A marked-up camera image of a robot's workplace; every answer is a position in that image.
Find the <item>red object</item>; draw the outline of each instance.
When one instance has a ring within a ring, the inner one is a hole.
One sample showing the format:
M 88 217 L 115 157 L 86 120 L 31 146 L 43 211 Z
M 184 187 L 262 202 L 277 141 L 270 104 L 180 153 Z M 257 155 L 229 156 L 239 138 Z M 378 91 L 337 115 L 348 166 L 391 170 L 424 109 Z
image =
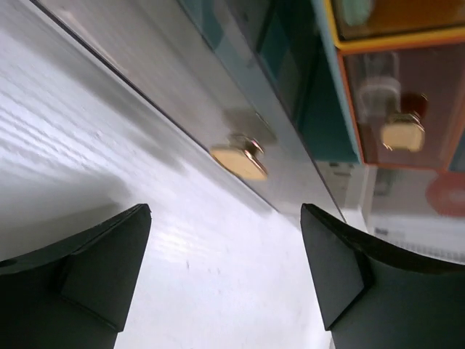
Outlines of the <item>red object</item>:
M 422 120 L 428 109 L 428 99 L 425 95 L 408 92 L 400 96 L 400 111 L 402 113 L 416 113 Z
M 426 190 L 426 199 L 442 216 L 465 217 L 465 173 L 441 173 Z

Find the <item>glass cabinet door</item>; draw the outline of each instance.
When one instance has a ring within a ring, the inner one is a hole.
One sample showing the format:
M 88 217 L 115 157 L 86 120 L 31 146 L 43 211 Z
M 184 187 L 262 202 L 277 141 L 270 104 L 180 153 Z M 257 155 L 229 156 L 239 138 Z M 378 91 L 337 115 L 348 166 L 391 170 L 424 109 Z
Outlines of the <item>glass cabinet door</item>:
M 463 128 L 465 44 L 344 57 L 365 162 L 446 169 Z
M 333 0 L 342 40 L 438 30 L 465 24 L 464 0 Z

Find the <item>white floor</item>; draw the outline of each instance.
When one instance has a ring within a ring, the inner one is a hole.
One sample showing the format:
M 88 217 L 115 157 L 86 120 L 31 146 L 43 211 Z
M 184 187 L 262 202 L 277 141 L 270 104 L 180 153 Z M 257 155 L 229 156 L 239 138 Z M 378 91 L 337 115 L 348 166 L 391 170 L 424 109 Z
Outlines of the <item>white floor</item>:
M 14 0 L 0 42 L 0 260 L 146 202 L 118 349 L 328 348 L 295 226 Z

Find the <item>cabinet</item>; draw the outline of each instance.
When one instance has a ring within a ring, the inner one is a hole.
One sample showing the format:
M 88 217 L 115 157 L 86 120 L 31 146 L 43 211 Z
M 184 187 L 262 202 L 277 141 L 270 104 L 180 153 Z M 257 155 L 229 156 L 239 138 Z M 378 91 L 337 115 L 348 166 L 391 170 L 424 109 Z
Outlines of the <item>cabinet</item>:
M 249 25 L 250 20 L 244 18 L 263 15 L 254 15 L 255 12 L 241 6 L 241 1 L 232 3 L 237 21 L 245 28 L 244 35 L 250 38 L 312 157 L 317 161 L 358 163 L 311 3 L 272 1 L 259 35 Z
M 335 46 L 339 94 L 363 163 L 456 168 L 465 125 L 465 1 L 326 0 L 318 14 Z
M 365 163 L 448 168 L 464 123 L 464 43 L 340 52 L 340 63 Z
M 265 0 L 24 2 L 46 9 L 46 21 L 125 89 L 222 157 L 239 185 L 288 217 L 311 202 L 342 218 L 293 120 L 315 53 L 303 44 L 318 34 L 304 17 L 286 22 Z M 279 10 L 312 19 L 300 2 Z M 268 41 L 275 31 L 282 41 Z M 212 177 L 222 185 L 224 168 Z

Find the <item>cabinet door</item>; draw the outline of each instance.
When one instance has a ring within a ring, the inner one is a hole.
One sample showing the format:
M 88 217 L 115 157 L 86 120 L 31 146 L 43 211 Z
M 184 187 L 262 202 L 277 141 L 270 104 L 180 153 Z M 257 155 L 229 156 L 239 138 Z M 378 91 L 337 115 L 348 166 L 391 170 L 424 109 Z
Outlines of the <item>cabinet door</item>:
M 447 169 L 463 129 L 465 44 L 347 55 L 343 64 L 365 162 Z M 422 134 L 397 114 L 415 114 Z
M 465 24 L 464 0 L 333 0 L 341 40 L 431 31 Z
M 256 6 L 239 3 L 248 19 L 263 20 L 266 1 Z M 248 38 L 223 1 L 39 4 L 125 86 L 206 150 L 227 146 L 231 134 L 254 138 L 264 150 L 258 160 L 267 180 L 241 179 L 278 211 L 297 216 L 303 202 L 312 202 L 341 217 Z M 249 29 L 256 38 L 256 26 Z

